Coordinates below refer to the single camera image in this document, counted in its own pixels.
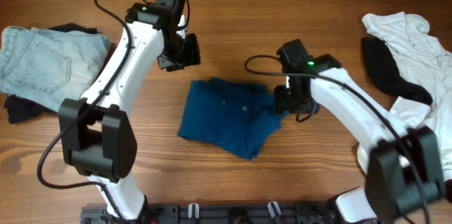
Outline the blue polo shirt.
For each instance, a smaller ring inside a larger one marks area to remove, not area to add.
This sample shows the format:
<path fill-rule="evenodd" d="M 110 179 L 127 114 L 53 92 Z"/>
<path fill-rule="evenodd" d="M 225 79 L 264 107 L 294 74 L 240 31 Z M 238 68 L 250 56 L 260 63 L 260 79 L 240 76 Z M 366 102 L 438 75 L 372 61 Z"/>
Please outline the blue polo shirt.
<path fill-rule="evenodd" d="M 285 115 L 265 85 L 212 77 L 191 82 L 177 135 L 252 160 Z"/>

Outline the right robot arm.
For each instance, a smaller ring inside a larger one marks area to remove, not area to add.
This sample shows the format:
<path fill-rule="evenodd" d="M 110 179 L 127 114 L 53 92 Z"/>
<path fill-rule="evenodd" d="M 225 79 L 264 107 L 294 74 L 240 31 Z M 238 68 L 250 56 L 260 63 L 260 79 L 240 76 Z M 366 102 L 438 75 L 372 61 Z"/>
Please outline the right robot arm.
<path fill-rule="evenodd" d="M 385 110 L 329 54 L 314 58 L 301 40 L 276 52 L 286 83 L 274 90 L 277 111 L 303 122 L 325 107 L 358 140 L 364 186 L 335 200 L 343 223 L 392 223 L 446 196 L 439 147 L 427 126 L 412 128 Z"/>

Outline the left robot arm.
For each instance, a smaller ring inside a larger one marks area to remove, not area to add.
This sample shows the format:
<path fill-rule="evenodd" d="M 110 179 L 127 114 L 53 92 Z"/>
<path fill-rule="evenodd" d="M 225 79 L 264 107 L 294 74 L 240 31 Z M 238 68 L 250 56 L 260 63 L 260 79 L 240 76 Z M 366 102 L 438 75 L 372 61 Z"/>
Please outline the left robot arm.
<path fill-rule="evenodd" d="M 201 63 L 196 36 L 186 31 L 189 15 L 188 0 L 135 3 L 97 80 L 59 108 L 64 162 L 99 189 L 107 204 L 99 217 L 106 223 L 154 221 L 131 171 L 138 145 L 129 114 L 153 63 L 168 72 Z"/>

